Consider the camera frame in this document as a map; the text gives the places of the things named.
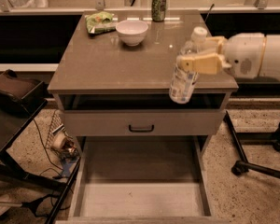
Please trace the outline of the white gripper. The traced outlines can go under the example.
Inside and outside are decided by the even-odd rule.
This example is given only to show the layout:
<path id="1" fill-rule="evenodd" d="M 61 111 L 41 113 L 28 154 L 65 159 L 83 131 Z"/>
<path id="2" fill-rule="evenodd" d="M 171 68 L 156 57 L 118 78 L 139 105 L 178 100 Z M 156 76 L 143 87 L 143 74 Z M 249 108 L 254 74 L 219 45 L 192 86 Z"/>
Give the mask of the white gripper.
<path id="1" fill-rule="evenodd" d="M 261 33 L 241 33 L 228 40 L 224 36 L 211 36 L 205 39 L 204 49 L 216 53 L 181 55 L 176 63 L 186 72 L 215 75 L 230 68 L 229 73 L 234 77 L 255 78 L 261 67 L 265 41 Z"/>

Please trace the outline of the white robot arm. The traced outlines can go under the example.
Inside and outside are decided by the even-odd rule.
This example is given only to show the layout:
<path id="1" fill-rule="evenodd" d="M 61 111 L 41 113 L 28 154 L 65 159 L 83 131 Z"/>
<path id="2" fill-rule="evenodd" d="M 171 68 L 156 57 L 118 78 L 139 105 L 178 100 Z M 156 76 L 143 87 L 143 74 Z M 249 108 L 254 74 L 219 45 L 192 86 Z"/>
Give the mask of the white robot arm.
<path id="1" fill-rule="evenodd" d="M 241 33 L 229 39 L 207 37 L 194 54 L 179 55 L 176 61 L 186 72 L 214 75 L 227 69 L 240 79 L 268 77 L 280 82 L 280 35 Z"/>

